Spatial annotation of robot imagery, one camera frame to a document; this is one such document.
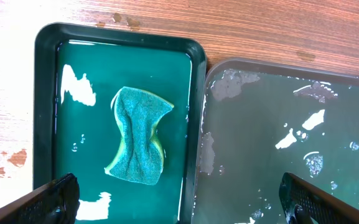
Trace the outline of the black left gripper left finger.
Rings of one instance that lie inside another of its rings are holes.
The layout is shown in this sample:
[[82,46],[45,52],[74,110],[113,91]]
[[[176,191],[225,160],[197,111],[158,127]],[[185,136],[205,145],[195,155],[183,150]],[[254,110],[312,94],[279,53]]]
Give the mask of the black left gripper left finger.
[[0,224],[74,224],[80,188],[68,173],[0,208]]

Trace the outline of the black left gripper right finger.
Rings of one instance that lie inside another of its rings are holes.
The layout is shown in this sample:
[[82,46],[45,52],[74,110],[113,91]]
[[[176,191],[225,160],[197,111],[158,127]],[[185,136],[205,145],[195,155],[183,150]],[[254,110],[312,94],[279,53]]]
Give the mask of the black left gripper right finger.
[[279,199],[287,224],[359,224],[359,210],[286,172]]

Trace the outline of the green yellow sponge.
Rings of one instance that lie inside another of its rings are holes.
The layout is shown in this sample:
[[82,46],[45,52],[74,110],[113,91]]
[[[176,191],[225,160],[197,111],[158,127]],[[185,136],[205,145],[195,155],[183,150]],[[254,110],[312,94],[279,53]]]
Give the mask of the green yellow sponge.
[[121,139],[114,159],[105,167],[105,174],[128,182],[156,185],[165,158],[156,129],[173,109],[172,103],[156,94],[122,87],[111,101]]

